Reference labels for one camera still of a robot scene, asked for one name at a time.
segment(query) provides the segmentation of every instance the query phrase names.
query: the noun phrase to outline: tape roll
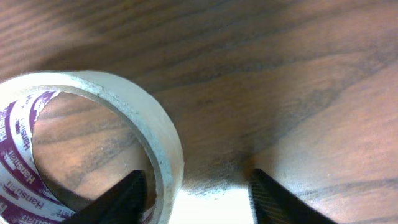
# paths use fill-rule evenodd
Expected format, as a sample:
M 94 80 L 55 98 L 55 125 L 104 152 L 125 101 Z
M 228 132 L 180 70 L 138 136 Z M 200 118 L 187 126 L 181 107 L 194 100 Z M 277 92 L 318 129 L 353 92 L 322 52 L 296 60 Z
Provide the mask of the tape roll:
M 42 182 L 32 156 L 32 128 L 60 92 L 98 102 L 123 119 L 154 168 L 156 201 L 143 223 L 167 223 L 183 179 L 183 152 L 164 109 L 136 84 L 104 72 L 42 72 L 0 84 L 0 223 L 60 223 L 74 214 Z

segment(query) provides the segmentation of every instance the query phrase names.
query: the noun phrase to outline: purple stripe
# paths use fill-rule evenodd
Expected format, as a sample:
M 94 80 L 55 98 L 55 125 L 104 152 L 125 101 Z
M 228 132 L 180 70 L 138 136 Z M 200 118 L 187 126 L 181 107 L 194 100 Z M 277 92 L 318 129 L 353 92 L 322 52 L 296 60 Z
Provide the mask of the purple stripe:
M 12 174 L 21 184 L 25 185 L 31 191 L 37 193 L 44 199 L 56 203 L 57 205 L 61 205 L 60 202 L 46 196 L 46 192 L 51 194 L 49 189 L 42 182 L 42 179 L 37 175 L 23 160 L 22 156 L 19 154 L 17 147 L 12 140 L 11 136 L 11 126 L 10 126 L 10 116 L 12 108 L 14 107 L 15 102 L 11 103 L 9 106 L 9 111 L 7 112 L 6 117 L 6 133 L 7 140 L 0 143 L 0 162 L 3 166 Z M 12 159 L 16 169 L 13 170 L 8 163 L 6 162 L 6 158 Z
M 55 91 L 47 91 L 40 95 L 36 100 L 33 102 L 32 108 L 30 109 L 30 115 L 29 115 L 29 124 L 30 124 L 30 130 L 33 132 L 34 124 L 37 120 L 37 117 L 40 113 L 40 110 L 37 111 L 35 110 L 35 105 L 39 100 L 42 100 L 44 104 L 48 103 L 49 100 L 51 100 L 51 97 L 54 95 Z
M 24 210 L 17 205 L 14 205 L 0 195 L 0 211 L 2 217 L 9 223 L 23 223 L 23 224 L 57 224 L 59 221 L 44 218 L 35 215 L 27 210 Z

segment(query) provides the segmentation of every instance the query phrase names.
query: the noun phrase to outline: wood grain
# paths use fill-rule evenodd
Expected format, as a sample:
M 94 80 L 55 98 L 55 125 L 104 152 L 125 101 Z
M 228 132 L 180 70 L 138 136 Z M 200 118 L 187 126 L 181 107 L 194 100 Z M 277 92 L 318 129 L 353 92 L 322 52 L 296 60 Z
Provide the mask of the wood grain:
M 191 194 L 258 166 L 339 223 L 397 223 L 397 21 L 393 0 L 5 0 L 0 79 L 122 75 L 174 121 Z

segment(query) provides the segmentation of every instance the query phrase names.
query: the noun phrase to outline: adhesive tape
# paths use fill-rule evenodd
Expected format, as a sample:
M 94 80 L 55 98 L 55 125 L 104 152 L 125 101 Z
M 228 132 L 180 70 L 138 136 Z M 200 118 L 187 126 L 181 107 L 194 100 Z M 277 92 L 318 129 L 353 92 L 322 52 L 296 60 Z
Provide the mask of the adhesive tape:
M 159 103 L 134 83 L 104 72 L 42 72 L 0 84 L 0 223 L 60 223 L 74 212 L 43 183 L 32 155 L 32 129 L 60 92 L 89 98 L 120 116 L 154 168 L 156 201 L 143 223 L 167 223 L 183 179 L 177 131 Z

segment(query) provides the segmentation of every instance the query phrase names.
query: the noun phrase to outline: purple and white label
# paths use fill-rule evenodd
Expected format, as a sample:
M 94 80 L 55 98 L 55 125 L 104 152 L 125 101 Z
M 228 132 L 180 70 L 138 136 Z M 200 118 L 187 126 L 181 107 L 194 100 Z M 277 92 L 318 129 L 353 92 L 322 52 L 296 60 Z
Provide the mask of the purple and white label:
M 75 214 L 39 176 L 33 160 L 34 123 L 59 91 L 43 91 L 0 111 L 0 216 L 9 223 L 60 223 Z

